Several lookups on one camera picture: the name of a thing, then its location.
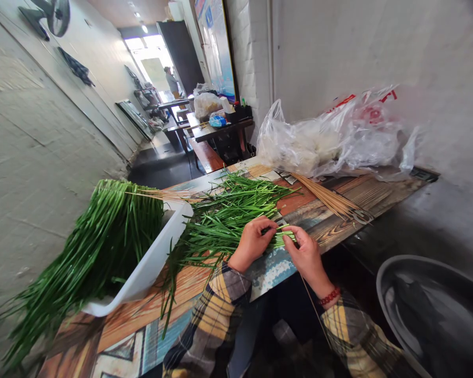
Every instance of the plastic container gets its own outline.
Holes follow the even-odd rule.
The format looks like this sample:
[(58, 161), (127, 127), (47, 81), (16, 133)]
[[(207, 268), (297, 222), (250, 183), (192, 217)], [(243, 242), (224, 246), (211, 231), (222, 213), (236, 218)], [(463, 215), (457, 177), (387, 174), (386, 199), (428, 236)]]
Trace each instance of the plastic container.
[(146, 296), (167, 261), (170, 241), (174, 246), (186, 228), (183, 223), (186, 218), (183, 215), (193, 215), (191, 205), (185, 202), (165, 202), (163, 209), (165, 226), (121, 290), (115, 297), (106, 296), (103, 299), (92, 300), (83, 308), (83, 312), (103, 317), (114, 311), (121, 303), (139, 300)]

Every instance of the white wall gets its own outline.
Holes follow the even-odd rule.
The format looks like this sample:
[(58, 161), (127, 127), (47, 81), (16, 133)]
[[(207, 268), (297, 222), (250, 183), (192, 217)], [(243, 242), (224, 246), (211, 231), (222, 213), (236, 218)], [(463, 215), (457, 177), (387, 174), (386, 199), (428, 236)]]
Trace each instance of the white wall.
[[(133, 90), (119, 33), (71, 1), (70, 29), (58, 42), (91, 69), (92, 89), (57, 55), (56, 39), (41, 43), (15, 18), (17, 4), (26, 3), (0, 2), (12, 20), (0, 13), (0, 303), (62, 251), (98, 180), (124, 176), (141, 140), (114, 113), (114, 101)], [(0, 328), (0, 358), (12, 325)]]
[[(129, 157), (142, 137), (115, 105), (126, 98), (139, 105), (133, 96), (135, 87), (124, 67), (126, 64), (135, 70), (135, 64), (120, 33), (87, 1), (72, 0), (67, 33), (62, 38), (51, 36), (51, 41), (45, 42), (24, 21), (17, 9), (19, 5), (35, 8), (33, 3), (22, 0), (0, 0), (0, 23), (117, 150)], [(89, 77), (96, 87), (86, 86), (71, 73), (58, 46), (90, 70)]]
[(441, 179), (372, 232), (473, 275), (473, 0), (274, 6), (281, 15), (274, 20), (275, 85), (287, 120), (316, 116), (344, 91), (400, 82), (423, 87), (431, 106), (420, 162)]
[(226, 2), (240, 98), (252, 107), (254, 115), (255, 129), (247, 130), (254, 145), (271, 105), (266, 3), (266, 0)]

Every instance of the red and white plastic bag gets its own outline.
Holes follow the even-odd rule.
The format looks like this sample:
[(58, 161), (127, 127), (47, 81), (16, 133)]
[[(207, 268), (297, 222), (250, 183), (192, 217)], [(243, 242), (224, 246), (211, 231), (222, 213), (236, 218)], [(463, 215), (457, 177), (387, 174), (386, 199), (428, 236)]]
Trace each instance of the red and white plastic bag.
[(338, 98), (317, 118), (285, 122), (281, 100), (270, 108), (258, 137), (261, 162), (317, 180), (372, 173), (400, 181), (414, 167), (419, 126), (413, 91), (372, 89)]

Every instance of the plaid shirt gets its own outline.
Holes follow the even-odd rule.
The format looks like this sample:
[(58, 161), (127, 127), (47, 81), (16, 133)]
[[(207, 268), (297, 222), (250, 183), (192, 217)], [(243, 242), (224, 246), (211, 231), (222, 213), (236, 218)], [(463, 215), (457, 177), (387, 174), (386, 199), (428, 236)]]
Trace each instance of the plaid shirt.
[[(164, 377), (224, 377), (248, 303), (251, 282), (225, 262), (194, 307), (190, 323), (163, 361)], [(353, 377), (416, 377), (403, 351), (347, 292), (321, 315), (331, 348)]]

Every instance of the table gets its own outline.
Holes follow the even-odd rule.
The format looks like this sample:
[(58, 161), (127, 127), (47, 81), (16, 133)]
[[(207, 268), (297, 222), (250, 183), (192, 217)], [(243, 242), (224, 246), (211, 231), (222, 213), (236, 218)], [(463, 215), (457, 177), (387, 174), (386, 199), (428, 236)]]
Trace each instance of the table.
[(213, 139), (218, 135), (236, 131), (238, 133), (238, 139), (240, 142), (240, 160), (244, 160), (245, 156), (243, 153), (246, 151), (247, 146), (245, 128), (254, 125), (253, 119), (248, 118), (237, 123), (229, 123), (227, 126), (223, 126), (221, 128), (215, 128), (210, 126), (208, 123), (205, 123), (201, 126), (200, 121), (194, 116), (194, 113), (188, 113), (188, 121), (190, 128), (184, 129), (184, 134), (187, 138), (194, 138), (194, 140), (198, 143)]
[(173, 132), (177, 134), (177, 137), (180, 140), (180, 144), (182, 145), (182, 149), (184, 149), (185, 153), (188, 153), (188, 144), (186, 143), (186, 139), (184, 138), (184, 129), (188, 128), (188, 124), (177, 124), (175, 126), (169, 127), (167, 129), (164, 129), (163, 132)]
[(175, 121), (175, 124), (178, 126), (180, 124), (187, 123), (187, 121), (180, 121), (178, 122), (177, 119), (175, 118), (175, 115), (173, 114), (172, 108), (180, 105), (188, 105), (189, 100), (188, 99), (179, 99), (171, 102), (164, 102), (160, 105), (158, 105), (158, 109), (163, 110), (163, 109), (168, 109), (170, 111), (170, 114), (172, 115), (173, 120)]
[[(207, 191), (211, 182), (220, 181), (227, 171), (241, 170), (249, 178), (272, 180), (278, 185), (292, 185), (271, 168), (259, 164), (257, 157), (229, 166), (227, 169), (173, 186), (174, 190)], [(428, 184), (428, 174), (401, 182), (384, 183), (369, 176), (332, 179), (323, 185), (336, 190), (377, 217)], [(303, 196), (280, 200), (280, 217), (301, 226), (328, 251), (363, 227), (345, 222), (329, 211), (310, 191)], [(296, 272), (288, 253), (278, 248), (255, 261), (248, 271), (252, 279), (251, 300), (263, 295)], [(176, 304), (164, 340), (164, 320), (159, 319), (161, 297), (151, 288), (143, 300), (125, 303), (106, 318), (80, 313), (69, 325), (63, 325), (40, 371), (40, 378), (101, 378), (113, 376), (136, 378), (160, 364), (179, 333), (188, 323), (194, 303), (204, 289), (209, 270), (188, 267), (178, 276)]]

